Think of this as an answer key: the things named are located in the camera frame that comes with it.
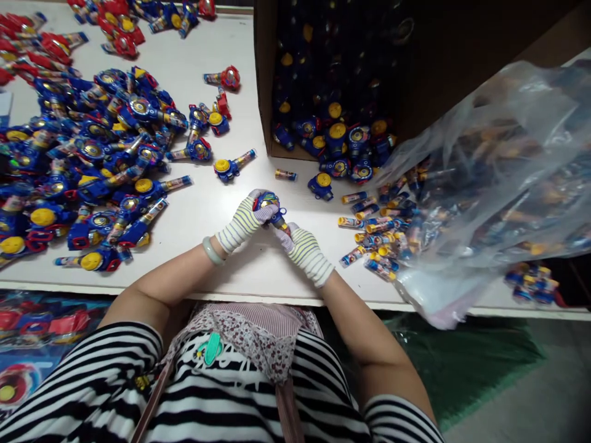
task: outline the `cardboard box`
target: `cardboard box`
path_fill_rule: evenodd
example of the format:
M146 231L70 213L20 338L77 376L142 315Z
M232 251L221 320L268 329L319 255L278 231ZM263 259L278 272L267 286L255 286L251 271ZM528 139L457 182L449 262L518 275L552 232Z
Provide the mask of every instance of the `cardboard box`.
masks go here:
M527 60L560 66L591 46L591 0L414 2L416 22L402 69L388 88L398 141L416 137L503 66ZM271 134L277 3L255 0L254 53L267 154L316 160L285 150Z

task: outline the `hand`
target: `hand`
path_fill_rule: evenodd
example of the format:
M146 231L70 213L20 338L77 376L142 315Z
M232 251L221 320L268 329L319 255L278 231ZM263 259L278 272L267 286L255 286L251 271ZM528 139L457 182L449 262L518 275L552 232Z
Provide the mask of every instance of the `hand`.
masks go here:
M291 237L280 229L274 229L273 232L281 240L283 249L291 261L306 273L314 282L314 286L321 288L331 275L334 265L322 254L318 241L312 233L295 223L287 225L291 229Z
M220 245L227 253L232 253L234 250L248 240L263 223L274 216L279 208L275 205L265 206L258 211L253 211L252 206L254 201L261 195L268 192L267 190L253 190L248 197L236 209L232 221L215 234L215 238L220 242Z

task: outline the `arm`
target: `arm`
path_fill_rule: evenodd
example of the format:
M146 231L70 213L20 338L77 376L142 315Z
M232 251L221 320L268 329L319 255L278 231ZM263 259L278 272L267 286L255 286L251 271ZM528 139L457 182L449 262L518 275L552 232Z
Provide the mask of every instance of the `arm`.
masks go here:
M274 232L289 258L319 288L340 336L361 366L361 403L393 394L415 404L435 422L425 386L388 328L326 260L314 235L295 223L289 227L291 238Z
M435 423L419 374L392 333L337 271L320 295L349 352L361 366L361 404L380 394L393 394L416 405Z
M214 237L211 246L225 260L278 211L269 205L252 210L254 199L265 190L254 190L238 206L232 221ZM202 244L151 270L115 298L98 327L122 321L146 323L162 334L171 307L194 291L215 268Z

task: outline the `green mat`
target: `green mat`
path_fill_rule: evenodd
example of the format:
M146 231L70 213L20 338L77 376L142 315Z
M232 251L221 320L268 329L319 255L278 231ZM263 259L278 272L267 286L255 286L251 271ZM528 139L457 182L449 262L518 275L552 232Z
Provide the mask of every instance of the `green mat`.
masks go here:
M416 314L384 323L417 368L442 432L546 358L521 319L469 317L454 331L439 331Z

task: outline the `apron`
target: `apron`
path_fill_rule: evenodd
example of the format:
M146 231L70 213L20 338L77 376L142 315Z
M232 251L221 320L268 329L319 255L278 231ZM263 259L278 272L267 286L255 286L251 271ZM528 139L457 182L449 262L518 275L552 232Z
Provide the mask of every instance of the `apron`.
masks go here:
M213 361L220 343L228 343L250 360L275 385L277 408L283 436L287 443L304 443L304 434L290 375L297 334L304 329L323 338L313 312L284 305L262 303L200 303L195 306L190 322L172 340L161 361L162 372L146 409L135 428L131 443L139 443L150 419L158 408L174 368L174 359L188 333L211 332L204 358Z

